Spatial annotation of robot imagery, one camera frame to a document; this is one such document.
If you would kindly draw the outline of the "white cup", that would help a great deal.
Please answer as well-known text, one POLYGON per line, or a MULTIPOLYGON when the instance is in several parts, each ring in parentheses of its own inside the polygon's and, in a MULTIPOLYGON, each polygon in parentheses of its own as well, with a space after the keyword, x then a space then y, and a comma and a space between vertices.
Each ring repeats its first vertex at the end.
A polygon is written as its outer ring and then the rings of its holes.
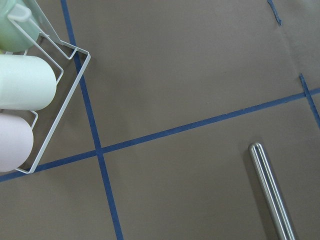
POLYGON ((37 56, 0 56, 0 108, 41 110, 55 97, 56 76, 51 66, 37 56))

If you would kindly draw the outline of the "pink cup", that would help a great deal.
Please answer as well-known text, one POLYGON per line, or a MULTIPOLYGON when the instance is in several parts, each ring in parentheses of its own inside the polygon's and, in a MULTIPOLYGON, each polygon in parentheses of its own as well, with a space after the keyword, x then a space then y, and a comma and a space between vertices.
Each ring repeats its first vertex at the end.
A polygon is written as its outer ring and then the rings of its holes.
POLYGON ((34 143, 31 126, 20 116, 0 115, 0 171, 10 172, 29 157, 34 143))

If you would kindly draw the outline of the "mint green cup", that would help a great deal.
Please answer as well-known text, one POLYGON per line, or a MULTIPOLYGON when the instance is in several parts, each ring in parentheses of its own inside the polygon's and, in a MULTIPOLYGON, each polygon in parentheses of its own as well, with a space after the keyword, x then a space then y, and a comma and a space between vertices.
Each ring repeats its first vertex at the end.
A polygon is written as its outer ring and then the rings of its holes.
POLYGON ((33 42, 20 29, 36 41, 39 37, 39 31, 34 26, 36 22, 32 11, 22 0, 2 0, 0 2, 0 49, 6 52, 23 52, 32 47, 33 42))

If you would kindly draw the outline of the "steel muddler black tip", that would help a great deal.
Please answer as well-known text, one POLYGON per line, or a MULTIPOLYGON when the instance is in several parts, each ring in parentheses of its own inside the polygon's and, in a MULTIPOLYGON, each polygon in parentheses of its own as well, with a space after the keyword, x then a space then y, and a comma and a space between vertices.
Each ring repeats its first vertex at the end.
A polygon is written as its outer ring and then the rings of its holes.
POLYGON ((268 154, 259 142, 249 145, 252 159, 261 189, 280 240, 295 240, 293 225, 285 207, 280 188, 273 173, 268 154))

